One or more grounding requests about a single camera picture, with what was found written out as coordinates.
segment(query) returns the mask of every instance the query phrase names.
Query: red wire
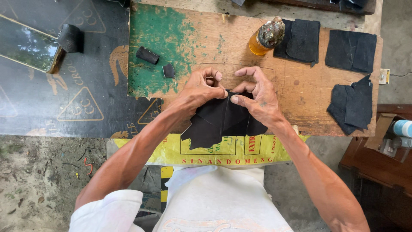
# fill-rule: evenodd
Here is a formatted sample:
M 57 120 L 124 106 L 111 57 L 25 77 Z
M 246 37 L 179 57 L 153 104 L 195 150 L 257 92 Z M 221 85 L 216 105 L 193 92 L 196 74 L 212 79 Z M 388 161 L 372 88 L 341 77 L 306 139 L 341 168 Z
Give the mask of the red wire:
M 87 174 L 87 175 L 90 175 L 91 174 L 91 172 L 93 171 L 93 164 L 86 164 L 86 157 L 84 158 L 84 166 L 91 166 L 91 170 L 90 170 L 90 172 Z

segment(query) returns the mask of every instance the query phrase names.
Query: smartphone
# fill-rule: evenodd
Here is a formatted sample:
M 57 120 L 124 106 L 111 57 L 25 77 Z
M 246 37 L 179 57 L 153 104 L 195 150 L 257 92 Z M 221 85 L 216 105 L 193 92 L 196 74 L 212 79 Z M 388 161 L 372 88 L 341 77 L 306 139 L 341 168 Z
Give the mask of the smartphone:
M 0 56 L 52 73 L 61 55 L 56 37 L 0 14 Z

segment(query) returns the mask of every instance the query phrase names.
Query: blue container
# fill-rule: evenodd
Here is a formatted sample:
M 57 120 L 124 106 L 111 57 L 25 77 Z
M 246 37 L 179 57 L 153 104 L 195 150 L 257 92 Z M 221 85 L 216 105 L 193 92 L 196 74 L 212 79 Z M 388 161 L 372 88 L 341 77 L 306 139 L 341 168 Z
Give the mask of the blue container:
M 412 121 L 398 120 L 393 124 L 393 132 L 400 136 L 412 137 Z

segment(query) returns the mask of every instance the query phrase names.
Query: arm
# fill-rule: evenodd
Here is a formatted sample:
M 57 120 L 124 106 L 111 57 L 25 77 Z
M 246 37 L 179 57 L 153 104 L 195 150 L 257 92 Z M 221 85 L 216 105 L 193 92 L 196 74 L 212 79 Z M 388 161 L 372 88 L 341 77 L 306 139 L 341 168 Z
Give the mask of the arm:
M 177 99 L 97 170 L 77 197 L 75 210 L 113 191 L 126 189 L 177 122 L 212 98 L 227 97 L 221 80 L 222 74 L 212 67 L 194 71 Z
M 238 70 L 236 76 L 254 76 L 233 92 L 248 91 L 254 99 L 234 95 L 231 101 L 247 107 L 250 114 L 267 126 L 284 145 L 319 214 L 333 232 L 369 231 L 362 208 L 346 184 L 311 152 L 282 115 L 272 83 L 259 67 Z

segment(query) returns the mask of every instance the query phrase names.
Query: hand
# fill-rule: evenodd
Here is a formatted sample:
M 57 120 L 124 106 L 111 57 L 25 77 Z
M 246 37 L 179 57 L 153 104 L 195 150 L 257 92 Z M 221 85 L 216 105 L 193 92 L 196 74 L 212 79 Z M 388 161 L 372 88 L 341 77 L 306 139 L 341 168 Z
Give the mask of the hand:
M 253 99 L 241 95 L 233 95 L 230 101 L 248 108 L 249 113 L 263 125 L 271 130 L 276 130 L 276 125 L 280 121 L 286 121 L 279 108 L 273 84 L 267 79 L 260 67 L 246 67 L 236 71 L 235 76 L 252 76 L 256 82 L 243 81 L 232 91 L 243 93 L 251 92 Z
M 185 87 L 174 102 L 194 114 L 196 108 L 213 98 L 226 98 L 227 91 L 221 85 L 222 74 L 213 67 L 198 69 L 190 75 Z

